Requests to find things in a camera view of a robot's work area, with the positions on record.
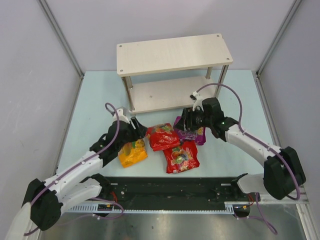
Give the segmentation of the aluminium corner post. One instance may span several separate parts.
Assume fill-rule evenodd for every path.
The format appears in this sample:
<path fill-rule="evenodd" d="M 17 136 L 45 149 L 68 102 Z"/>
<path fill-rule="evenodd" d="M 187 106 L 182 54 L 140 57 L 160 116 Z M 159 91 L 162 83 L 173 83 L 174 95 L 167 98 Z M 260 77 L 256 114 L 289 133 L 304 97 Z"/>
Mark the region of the aluminium corner post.
<path fill-rule="evenodd" d="M 267 63 L 270 61 L 272 55 L 274 54 L 278 44 L 282 40 L 283 36 L 285 35 L 285 32 L 287 31 L 288 27 L 290 26 L 293 18 L 295 17 L 296 13 L 298 12 L 300 6 L 304 0 L 294 0 L 289 7 L 289 10 L 284 16 L 283 21 L 281 22 L 274 38 L 271 41 L 270 46 L 268 47 L 262 61 L 258 65 L 257 70 L 255 71 L 255 74 L 258 78 L 261 77 L 261 74 L 263 73 Z"/>
<path fill-rule="evenodd" d="M 45 17 L 47 18 L 49 25 L 51 26 L 54 34 L 56 35 L 59 43 L 62 46 L 62 49 L 64 50 L 66 56 L 71 62 L 71 65 L 73 66 L 74 70 L 76 71 L 79 78 L 82 80 L 84 77 L 84 71 L 81 69 L 80 64 L 65 36 L 63 33 L 62 28 L 60 27 L 60 24 L 58 23 L 49 3 L 47 0 L 37 0 L 37 3 L 39 4 L 41 10 L 43 11 Z"/>

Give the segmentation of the purple candy bag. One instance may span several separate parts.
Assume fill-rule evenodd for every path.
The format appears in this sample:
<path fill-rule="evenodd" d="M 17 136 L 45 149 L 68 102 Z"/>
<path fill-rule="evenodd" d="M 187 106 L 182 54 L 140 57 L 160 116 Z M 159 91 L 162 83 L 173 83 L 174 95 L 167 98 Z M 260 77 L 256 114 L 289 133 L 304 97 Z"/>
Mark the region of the purple candy bag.
<path fill-rule="evenodd" d="M 194 141 L 197 146 L 203 146 L 206 142 L 206 128 L 201 127 L 194 132 L 179 130 L 175 127 L 175 125 L 179 122 L 180 119 L 181 117 L 177 116 L 173 124 L 173 129 L 177 133 L 180 141 Z"/>

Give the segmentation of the orange candy bag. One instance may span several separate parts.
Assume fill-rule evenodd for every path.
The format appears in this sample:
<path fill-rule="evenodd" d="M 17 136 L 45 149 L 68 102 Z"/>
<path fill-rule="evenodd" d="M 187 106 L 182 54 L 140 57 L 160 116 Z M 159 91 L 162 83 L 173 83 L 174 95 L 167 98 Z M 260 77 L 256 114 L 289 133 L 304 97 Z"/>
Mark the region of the orange candy bag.
<path fill-rule="evenodd" d="M 118 159 L 123 168 L 135 165 L 147 157 L 148 154 L 143 139 L 126 143 L 118 153 Z"/>

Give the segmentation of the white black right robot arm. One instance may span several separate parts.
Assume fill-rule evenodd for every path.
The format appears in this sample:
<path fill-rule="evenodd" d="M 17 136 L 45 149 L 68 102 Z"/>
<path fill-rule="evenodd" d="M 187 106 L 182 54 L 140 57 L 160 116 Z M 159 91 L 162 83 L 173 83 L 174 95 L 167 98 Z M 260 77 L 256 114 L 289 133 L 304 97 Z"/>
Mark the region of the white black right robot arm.
<path fill-rule="evenodd" d="M 209 128 L 212 135 L 232 144 L 255 159 L 262 174 L 244 173 L 235 178 L 236 185 L 245 193 L 267 193 L 277 200 L 287 197 L 306 182 L 297 151 L 265 143 L 240 127 L 240 122 L 226 117 L 217 98 L 203 98 L 192 94 L 192 107 L 183 109 L 176 128 L 194 132 Z"/>

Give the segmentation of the aluminium right corner post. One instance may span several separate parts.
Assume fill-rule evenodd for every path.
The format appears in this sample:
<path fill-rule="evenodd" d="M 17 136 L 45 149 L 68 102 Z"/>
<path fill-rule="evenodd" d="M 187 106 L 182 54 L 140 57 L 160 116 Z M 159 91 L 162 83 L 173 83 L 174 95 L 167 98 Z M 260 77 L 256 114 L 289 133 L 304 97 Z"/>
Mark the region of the aluminium right corner post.
<path fill-rule="evenodd" d="M 294 0 L 289 7 L 289 10 L 284 16 L 283 21 L 281 22 L 274 38 L 271 41 L 270 46 L 268 47 L 262 61 L 258 65 L 257 70 L 255 71 L 255 74 L 258 78 L 261 77 L 261 74 L 263 73 L 267 63 L 270 61 L 272 55 L 274 54 L 278 44 L 282 40 L 283 36 L 285 35 L 285 32 L 287 31 L 288 27 L 290 26 L 293 18 L 295 17 L 296 13 L 298 12 L 300 6 L 304 0 Z"/>

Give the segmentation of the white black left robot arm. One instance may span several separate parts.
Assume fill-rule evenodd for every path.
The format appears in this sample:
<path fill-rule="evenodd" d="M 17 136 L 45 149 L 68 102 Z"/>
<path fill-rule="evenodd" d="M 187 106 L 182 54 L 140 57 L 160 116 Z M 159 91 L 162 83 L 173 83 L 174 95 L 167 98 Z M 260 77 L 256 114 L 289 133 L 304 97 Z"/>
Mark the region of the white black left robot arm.
<path fill-rule="evenodd" d="M 46 231 L 73 206 L 108 197 L 111 182 L 99 170 L 113 161 L 125 144 L 143 139 L 146 133 L 147 127 L 135 117 L 115 119 L 108 132 L 74 165 L 44 181 L 31 181 L 23 200 L 24 204 L 31 204 L 30 220 Z"/>

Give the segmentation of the beige two-tier shelf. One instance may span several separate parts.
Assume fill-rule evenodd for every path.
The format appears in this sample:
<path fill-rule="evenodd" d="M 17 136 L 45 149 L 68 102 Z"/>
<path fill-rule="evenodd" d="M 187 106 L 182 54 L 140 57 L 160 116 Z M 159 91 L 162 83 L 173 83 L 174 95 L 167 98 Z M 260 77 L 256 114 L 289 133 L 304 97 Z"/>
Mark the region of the beige two-tier shelf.
<path fill-rule="evenodd" d="M 225 79 L 232 55 L 220 33 L 120 43 L 117 74 L 126 91 L 129 112 L 140 114 L 191 106 L 190 94 L 211 83 L 214 67 Z M 206 69 L 206 74 L 155 81 L 155 74 Z"/>

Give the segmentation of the aluminium left corner post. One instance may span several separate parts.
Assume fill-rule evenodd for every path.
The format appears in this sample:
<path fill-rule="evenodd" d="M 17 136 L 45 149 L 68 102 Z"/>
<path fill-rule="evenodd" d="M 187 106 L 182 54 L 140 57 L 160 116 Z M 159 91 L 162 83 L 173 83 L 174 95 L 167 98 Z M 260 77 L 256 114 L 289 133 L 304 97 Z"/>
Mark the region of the aluminium left corner post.
<path fill-rule="evenodd" d="M 43 11 L 45 17 L 47 18 L 49 25 L 51 26 L 54 34 L 56 35 L 59 43 L 62 46 L 62 49 L 64 50 L 66 56 L 71 62 L 71 65 L 73 66 L 74 70 L 76 71 L 79 78 L 82 80 L 84 77 L 84 71 L 81 69 L 80 64 L 65 36 L 63 33 L 62 28 L 60 27 L 60 24 L 58 23 L 49 3 L 47 0 L 37 0 L 37 3 L 39 4 L 41 10 Z"/>

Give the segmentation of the red candy bag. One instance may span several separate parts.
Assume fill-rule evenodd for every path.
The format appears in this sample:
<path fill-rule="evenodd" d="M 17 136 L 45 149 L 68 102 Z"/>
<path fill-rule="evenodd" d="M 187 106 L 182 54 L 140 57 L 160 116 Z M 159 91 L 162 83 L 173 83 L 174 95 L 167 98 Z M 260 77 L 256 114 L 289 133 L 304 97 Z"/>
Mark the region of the red candy bag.
<path fill-rule="evenodd" d="M 180 145 L 180 138 L 170 123 L 148 127 L 146 136 L 154 152 L 171 149 Z"/>
<path fill-rule="evenodd" d="M 194 141 L 184 141 L 180 146 L 165 149 L 163 153 L 167 163 L 167 174 L 178 174 L 200 166 Z"/>

